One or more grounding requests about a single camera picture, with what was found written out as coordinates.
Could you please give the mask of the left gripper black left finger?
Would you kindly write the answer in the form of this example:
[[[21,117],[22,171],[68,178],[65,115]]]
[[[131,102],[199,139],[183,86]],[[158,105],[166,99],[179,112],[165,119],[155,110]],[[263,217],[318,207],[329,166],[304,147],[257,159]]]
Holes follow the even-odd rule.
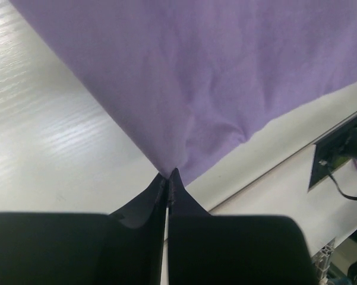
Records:
[[[167,181],[111,214],[0,213],[0,284],[159,284]]]

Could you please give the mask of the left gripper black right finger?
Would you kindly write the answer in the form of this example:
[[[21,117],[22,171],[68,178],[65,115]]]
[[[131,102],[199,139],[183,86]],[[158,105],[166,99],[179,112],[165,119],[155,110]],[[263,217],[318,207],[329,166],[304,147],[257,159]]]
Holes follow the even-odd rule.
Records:
[[[213,216],[169,178],[169,284],[317,284],[307,243],[289,217]]]

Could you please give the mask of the purple polo shirt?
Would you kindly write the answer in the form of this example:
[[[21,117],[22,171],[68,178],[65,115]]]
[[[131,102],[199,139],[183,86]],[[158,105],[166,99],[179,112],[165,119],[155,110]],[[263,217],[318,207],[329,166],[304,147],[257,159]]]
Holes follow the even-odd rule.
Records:
[[[357,82],[357,1],[13,1],[163,175]]]

